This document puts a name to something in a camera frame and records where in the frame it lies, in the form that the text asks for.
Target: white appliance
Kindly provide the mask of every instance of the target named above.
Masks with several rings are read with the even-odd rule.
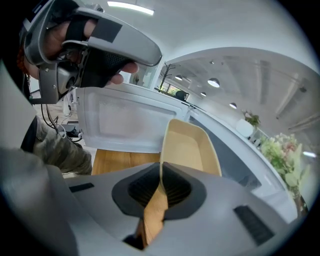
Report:
[[[245,137],[207,112],[126,83],[77,89],[76,97],[79,127],[88,147],[159,153],[169,120],[197,121],[215,140],[222,176],[248,187],[287,223],[297,218],[295,203],[271,164]]]

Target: white ceiling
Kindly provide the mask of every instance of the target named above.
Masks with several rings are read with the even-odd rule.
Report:
[[[206,92],[206,101],[225,106],[235,102],[237,111],[248,110],[262,117],[262,126],[280,122],[291,132],[308,131],[310,141],[320,142],[319,130],[312,131],[320,126],[320,77],[298,61],[270,51],[232,47],[193,54],[172,67],[169,78],[182,89],[199,96]],[[175,75],[186,79],[178,81]],[[210,78],[217,78],[220,88],[209,85]]]

